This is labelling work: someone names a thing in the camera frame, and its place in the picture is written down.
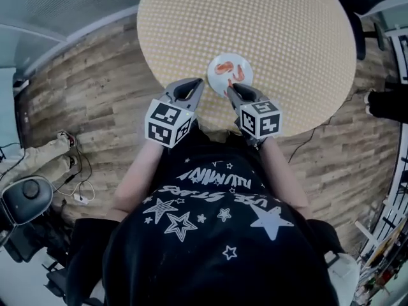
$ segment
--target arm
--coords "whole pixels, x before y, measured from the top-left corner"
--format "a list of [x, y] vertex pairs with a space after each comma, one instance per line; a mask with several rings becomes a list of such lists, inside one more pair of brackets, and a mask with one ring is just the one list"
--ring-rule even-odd
[[268, 137], [259, 152], [266, 175], [277, 197], [295, 208], [306, 219], [311, 219], [312, 212], [307, 196], [277, 142], [272, 137]]
[[160, 162], [164, 147], [152, 141], [146, 141], [116, 188], [112, 208], [105, 219], [123, 220], [141, 201], [147, 197], [153, 176]]

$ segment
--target white cable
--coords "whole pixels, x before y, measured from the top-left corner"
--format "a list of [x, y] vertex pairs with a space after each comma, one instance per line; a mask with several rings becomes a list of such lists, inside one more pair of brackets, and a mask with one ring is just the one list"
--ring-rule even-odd
[[71, 193], [71, 194], [66, 194], [66, 193], [63, 193], [62, 191], [59, 191], [57, 188], [56, 188], [56, 186], [54, 186], [54, 184], [51, 182], [51, 184], [52, 184], [52, 186], [54, 187], [54, 189], [55, 189], [55, 191], [57, 191], [58, 193], [60, 193], [60, 194], [62, 194], [62, 195], [65, 195], [65, 196], [73, 196], [74, 194], [75, 194], [75, 192], [77, 191], [77, 189], [78, 189], [78, 187], [79, 187], [79, 185], [80, 184], [83, 184], [84, 182], [86, 182], [87, 184], [89, 184], [90, 185], [90, 187], [92, 188], [92, 193], [93, 193], [93, 197], [92, 197], [92, 199], [90, 199], [89, 201], [93, 201], [94, 199], [95, 199], [95, 190], [94, 190], [94, 186], [92, 186], [92, 184], [89, 182], [89, 181], [83, 181], [83, 182], [79, 182], [76, 186], [75, 186], [75, 189], [73, 190], [73, 192]]

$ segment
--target yellow patterned tablecloth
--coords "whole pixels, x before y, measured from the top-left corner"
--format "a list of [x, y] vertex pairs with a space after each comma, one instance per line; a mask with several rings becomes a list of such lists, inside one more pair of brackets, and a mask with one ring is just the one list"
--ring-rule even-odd
[[310, 130], [345, 100], [356, 69], [356, 47], [338, 0], [141, 0], [138, 35], [146, 61], [163, 86], [201, 77], [200, 122], [235, 130], [236, 115], [207, 81], [219, 54], [245, 57], [252, 86], [279, 102], [283, 133]]

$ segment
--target wooden floor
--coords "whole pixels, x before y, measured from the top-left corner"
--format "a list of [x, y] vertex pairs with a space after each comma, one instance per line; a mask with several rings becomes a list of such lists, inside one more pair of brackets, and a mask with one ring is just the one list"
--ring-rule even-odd
[[[364, 26], [372, 28], [366, 20]], [[393, 52], [381, 52], [367, 41], [367, 58], [359, 62], [354, 85], [330, 124], [316, 129], [312, 140], [295, 154], [291, 166], [305, 188], [315, 216], [336, 227], [343, 246], [356, 250], [363, 237], [354, 226], [369, 223], [372, 207], [386, 196], [398, 149], [399, 125], [364, 111], [363, 95], [382, 90], [387, 75], [396, 76]], [[113, 192], [144, 141], [143, 119], [150, 100], [163, 88], [140, 50], [136, 18], [129, 17], [86, 37], [36, 75], [18, 98], [25, 146], [39, 146], [60, 129], [78, 135], [92, 164], [96, 199], [88, 206], [67, 198], [69, 219], [102, 216]], [[287, 158], [311, 132], [279, 140]], [[88, 169], [82, 173], [86, 177]], [[63, 187], [71, 191], [78, 178]], [[86, 196], [89, 187], [84, 186]], [[54, 205], [62, 196], [55, 194]]]

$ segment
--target star print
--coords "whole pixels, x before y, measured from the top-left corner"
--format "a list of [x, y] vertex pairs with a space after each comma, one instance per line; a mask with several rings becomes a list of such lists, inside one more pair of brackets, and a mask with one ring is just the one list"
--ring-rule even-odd
[[237, 254], [236, 254], [237, 248], [236, 247], [230, 247], [227, 245], [227, 248], [225, 251], [222, 252], [222, 255], [225, 255], [225, 257], [227, 258], [227, 261], [229, 261], [231, 258], [237, 258]]
[[152, 200], [152, 197], [149, 196], [149, 197], [146, 198], [142, 203], [143, 203], [143, 204], [146, 204], [148, 201], [151, 201], [151, 200]]
[[223, 222], [225, 222], [227, 219], [232, 217], [229, 212], [230, 212], [229, 208], [227, 208], [226, 210], [222, 208], [220, 209], [217, 217], [219, 217]]
[[198, 229], [193, 223], [189, 221], [190, 212], [187, 212], [181, 217], [177, 217], [170, 213], [167, 213], [167, 216], [171, 221], [171, 225], [168, 226], [164, 233], [174, 232], [181, 242], [184, 241], [184, 238], [186, 237], [186, 232], [188, 230]]
[[207, 218], [204, 216], [204, 214], [201, 215], [197, 215], [198, 218], [198, 222], [204, 223], [205, 220], [207, 220]]
[[281, 218], [281, 208], [274, 207], [269, 212], [250, 204], [253, 211], [258, 216], [258, 220], [251, 224], [253, 228], [264, 228], [269, 239], [274, 241], [279, 231], [279, 227], [293, 227], [293, 223]]
[[156, 200], [156, 205], [153, 207], [148, 208], [146, 211], [143, 213], [149, 213], [149, 212], [154, 212], [154, 223], [157, 224], [160, 221], [160, 218], [162, 215], [168, 211], [178, 211], [177, 208], [172, 207], [171, 203], [173, 203], [174, 200], [167, 201], [166, 203], [163, 203], [160, 198]]

